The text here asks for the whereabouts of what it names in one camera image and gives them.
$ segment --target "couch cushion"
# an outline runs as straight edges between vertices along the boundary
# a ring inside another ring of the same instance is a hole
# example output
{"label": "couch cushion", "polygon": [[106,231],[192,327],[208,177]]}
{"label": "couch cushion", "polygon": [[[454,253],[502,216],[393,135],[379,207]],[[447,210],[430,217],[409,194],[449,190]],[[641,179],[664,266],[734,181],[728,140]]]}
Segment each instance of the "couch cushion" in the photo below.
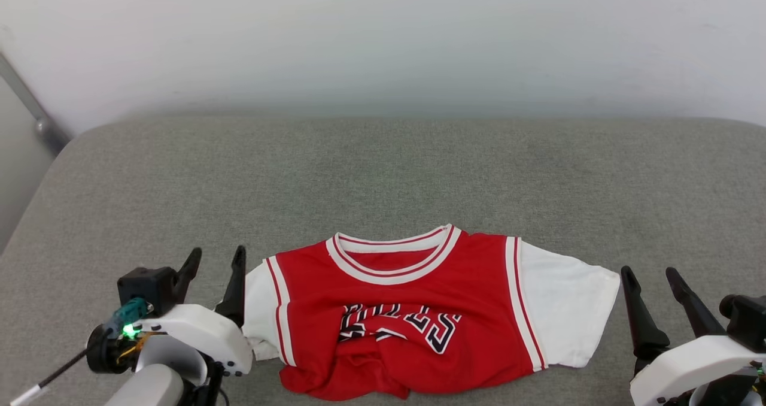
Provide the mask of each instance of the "couch cushion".
{"label": "couch cushion", "polygon": [[[0,259],[0,398],[76,353],[135,266],[202,247],[187,302],[221,299],[238,244],[248,267],[342,231],[371,240],[454,223],[523,237],[619,271],[630,265],[673,345],[693,338],[664,268],[712,310],[761,296],[766,128],[725,120],[164,119],[98,128],[55,161]],[[618,298],[591,363],[419,404],[631,404]],[[232,404],[317,404],[279,362],[224,381]],[[101,404],[127,378],[84,362],[36,404]],[[397,404],[367,395],[350,404]]]}

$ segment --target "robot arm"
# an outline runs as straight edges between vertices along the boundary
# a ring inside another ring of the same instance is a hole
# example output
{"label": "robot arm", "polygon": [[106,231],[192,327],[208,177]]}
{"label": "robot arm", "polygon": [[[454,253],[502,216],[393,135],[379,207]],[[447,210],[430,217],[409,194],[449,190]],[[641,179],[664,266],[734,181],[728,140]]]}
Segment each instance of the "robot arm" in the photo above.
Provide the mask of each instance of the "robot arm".
{"label": "robot arm", "polygon": [[636,357],[630,395],[636,406],[760,405],[753,387],[763,380],[766,360],[766,297],[725,297],[720,308],[730,323],[724,329],[678,271],[668,268],[665,274],[697,338],[670,349],[640,297],[633,270],[623,267]]}
{"label": "robot arm", "polygon": [[107,406],[215,406],[224,377],[249,373],[251,346],[244,322],[246,255],[238,247],[224,299],[209,310],[184,304],[202,251],[192,250],[178,272],[136,268],[117,281],[122,307],[90,335],[87,348],[60,370],[11,402],[21,406],[83,356],[95,373],[136,374]]}

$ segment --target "red jersey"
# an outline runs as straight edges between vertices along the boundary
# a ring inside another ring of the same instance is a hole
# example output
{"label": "red jersey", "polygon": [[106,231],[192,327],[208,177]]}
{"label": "red jersey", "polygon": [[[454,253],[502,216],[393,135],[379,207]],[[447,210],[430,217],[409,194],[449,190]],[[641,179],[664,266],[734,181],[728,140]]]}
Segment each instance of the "red jersey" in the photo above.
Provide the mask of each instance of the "red jersey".
{"label": "red jersey", "polygon": [[336,234],[249,273],[242,329],[257,359],[276,349],[294,392],[461,392],[585,366],[618,287],[616,273],[518,237]]}

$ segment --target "black cable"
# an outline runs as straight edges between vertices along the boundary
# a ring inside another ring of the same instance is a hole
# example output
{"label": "black cable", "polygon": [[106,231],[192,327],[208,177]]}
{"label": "black cable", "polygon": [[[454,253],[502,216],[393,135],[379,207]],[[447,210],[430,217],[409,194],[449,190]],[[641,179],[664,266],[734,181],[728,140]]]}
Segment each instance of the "black cable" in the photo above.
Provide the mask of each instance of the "black cable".
{"label": "black cable", "polygon": [[222,396],[224,396],[224,401],[226,402],[226,406],[229,406],[229,396],[226,395],[226,392],[224,389],[218,389],[218,392],[221,393]]}
{"label": "black cable", "polygon": [[107,337],[107,335],[109,335],[111,332],[112,332],[112,329],[104,330],[104,334],[102,334],[98,340],[88,345],[87,348],[82,349],[82,351],[80,351],[79,354],[74,355],[73,359],[69,360],[68,362],[66,362],[65,365],[62,365],[57,371],[54,371],[53,373],[50,374],[50,376],[43,379],[42,382],[38,384],[38,386],[42,389],[42,387],[46,386],[47,384],[50,384],[50,382],[52,382],[55,378],[58,378],[59,376],[61,376],[62,373],[69,370],[69,368],[72,367],[73,365],[77,364],[79,360],[82,360],[83,357],[85,357],[85,355],[88,354],[88,352],[90,352],[92,349],[95,349],[96,346],[100,345],[101,341],[104,340],[104,337]]}

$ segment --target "jersey collar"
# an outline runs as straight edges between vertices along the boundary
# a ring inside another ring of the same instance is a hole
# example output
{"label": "jersey collar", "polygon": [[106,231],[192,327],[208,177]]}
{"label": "jersey collar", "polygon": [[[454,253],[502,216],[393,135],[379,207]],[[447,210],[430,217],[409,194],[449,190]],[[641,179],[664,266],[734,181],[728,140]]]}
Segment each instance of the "jersey collar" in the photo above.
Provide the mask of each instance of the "jersey collar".
{"label": "jersey collar", "polygon": [[[402,240],[372,241],[350,237],[338,232],[327,240],[327,250],[335,264],[357,280],[377,285],[399,285],[416,280],[435,270],[455,247],[460,229],[452,225],[439,226],[433,231]],[[421,262],[394,270],[374,270],[353,259],[352,253],[394,253],[433,249]]]}

